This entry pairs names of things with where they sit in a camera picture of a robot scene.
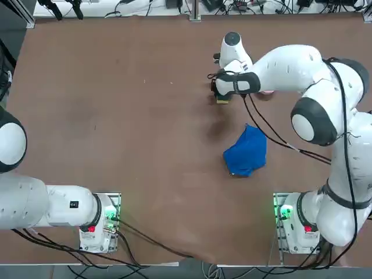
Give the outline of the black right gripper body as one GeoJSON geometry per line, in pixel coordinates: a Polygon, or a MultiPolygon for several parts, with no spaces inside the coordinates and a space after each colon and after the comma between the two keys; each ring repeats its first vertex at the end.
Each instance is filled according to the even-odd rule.
{"type": "Polygon", "coordinates": [[[229,95],[222,95],[219,93],[217,86],[216,86],[216,80],[212,79],[210,82],[210,90],[213,93],[216,101],[229,101],[230,96],[229,95]]]}

